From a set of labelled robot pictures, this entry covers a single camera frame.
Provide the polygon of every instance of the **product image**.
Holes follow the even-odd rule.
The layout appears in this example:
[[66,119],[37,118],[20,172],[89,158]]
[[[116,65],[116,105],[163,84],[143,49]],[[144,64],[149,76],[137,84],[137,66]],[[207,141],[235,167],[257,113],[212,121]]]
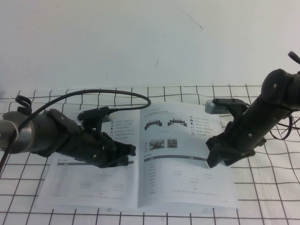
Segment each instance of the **product image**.
[[168,148],[177,148],[177,139],[168,139],[167,140]]
[[147,130],[151,125],[154,124],[159,125],[160,127],[163,125],[163,123],[160,122],[160,120],[149,121],[149,123],[147,123],[145,126],[145,130]]
[[154,149],[164,149],[165,148],[165,141],[164,139],[161,140],[154,140],[149,142],[149,150]]
[[174,123],[180,123],[181,125],[184,125],[185,127],[187,127],[187,124],[185,121],[182,121],[181,119],[173,119],[170,120],[170,122],[168,122],[168,126],[174,124]]

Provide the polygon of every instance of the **white backdrop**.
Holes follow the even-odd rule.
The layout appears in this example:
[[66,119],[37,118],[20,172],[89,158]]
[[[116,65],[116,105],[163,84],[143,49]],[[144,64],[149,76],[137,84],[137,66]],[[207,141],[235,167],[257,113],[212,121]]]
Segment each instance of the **white backdrop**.
[[300,68],[299,0],[1,0],[0,85],[261,83]]

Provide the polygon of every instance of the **black cable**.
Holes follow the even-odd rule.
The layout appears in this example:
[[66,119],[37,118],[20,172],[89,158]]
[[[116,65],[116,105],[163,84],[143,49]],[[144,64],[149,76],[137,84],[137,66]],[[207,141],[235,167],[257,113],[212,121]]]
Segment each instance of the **black cable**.
[[300,64],[300,57],[299,57],[296,53],[290,51],[290,52],[288,53],[288,56],[289,56],[292,60],[294,60],[295,62],[297,62],[298,64]]
[[[278,123],[278,125],[281,125],[281,126],[283,126],[285,128],[289,128],[290,127],[290,125],[286,125],[286,124],[282,124],[282,123]],[[292,127],[292,128],[295,129],[295,130],[300,130],[300,127]]]
[[286,138],[288,138],[288,136],[290,135],[291,131],[292,131],[292,124],[293,124],[293,117],[292,115],[289,115],[289,126],[288,126],[288,129],[287,129],[287,133],[286,135],[283,137],[283,138],[278,138],[276,137],[275,135],[272,134],[272,131],[270,130],[270,134],[272,135],[273,138],[275,138],[276,140],[285,140]]
[[[151,105],[151,100],[148,97],[146,97],[144,95],[134,93],[134,92],[122,91],[122,90],[100,90],[100,89],[79,90],[79,91],[71,92],[71,93],[66,94],[66,95],[62,95],[62,96],[46,103],[45,105],[43,105],[39,109],[37,109],[33,114],[28,116],[27,119],[24,120],[23,123],[18,127],[19,133],[33,118],[35,118],[40,112],[42,112],[43,110],[45,110],[49,106],[51,106],[51,105],[53,105],[53,104],[55,104],[55,103],[57,103],[61,100],[64,100],[68,97],[72,97],[72,96],[75,96],[75,95],[88,94],[88,93],[112,93],[112,94],[130,95],[130,96],[135,96],[135,97],[138,97],[138,98],[142,98],[142,99],[147,101],[146,105],[142,105],[142,106],[138,106],[138,107],[120,108],[120,109],[115,108],[115,109],[111,109],[110,113],[117,112],[117,111],[125,111],[125,110],[143,109],[143,108],[146,108],[146,107]],[[31,102],[28,102],[26,97],[18,95],[15,99],[18,103],[20,103],[24,107],[30,107],[31,108]],[[2,156],[2,159],[0,161],[0,173],[1,173],[2,168],[4,166],[5,160],[8,156],[9,149],[10,149],[12,143],[15,141],[15,139],[16,139],[16,131],[10,136],[9,143],[8,143],[7,148],[5,149],[4,154]]]

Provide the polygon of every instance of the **white tabletop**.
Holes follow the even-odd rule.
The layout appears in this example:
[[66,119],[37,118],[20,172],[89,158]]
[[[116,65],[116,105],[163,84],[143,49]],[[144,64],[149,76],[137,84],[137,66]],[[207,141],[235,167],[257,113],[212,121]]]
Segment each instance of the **white tabletop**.
[[[252,103],[260,86],[192,86],[120,89],[149,96],[153,102],[186,102],[204,105],[216,98],[239,98]],[[74,90],[6,92],[0,101],[0,113],[14,111],[17,94],[31,97],[33,110],[57,96]],[[52,108],[63,113],[83,111],[102,105],[141,104],[137,98],[114,94],[88,94],[68,98]],[[294,114],[298,119],[300,113]],[[222,115],[222,126],[233,118]],[[273,133],[280,137],[285,128]],[[91,210],[42,210],[34,205],[49,169],[49,161],[35,154],[9,155],[0,174],[0,224],[3,225],[295,225],[300,224],[300,133],[293,130],[285,141],[266,135],[267,143],[255,149],[256,155],[232,165],[240,208],[212,209],[207,214],[124,213]]]

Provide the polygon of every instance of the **open book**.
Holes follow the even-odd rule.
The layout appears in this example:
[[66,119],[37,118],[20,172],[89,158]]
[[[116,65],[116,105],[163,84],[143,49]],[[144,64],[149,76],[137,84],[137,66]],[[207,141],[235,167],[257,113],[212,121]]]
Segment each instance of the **open book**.
[[[76,119],[78,113],[69,116]],[[55,153],[38,206],[192,212],[199,206],[237,208],[233,177],[224,164],[206,163],[208,138],[222,132],[204,106],[153,103],[113,113],[102,131],[136,146],[128,166],[99,169]]]

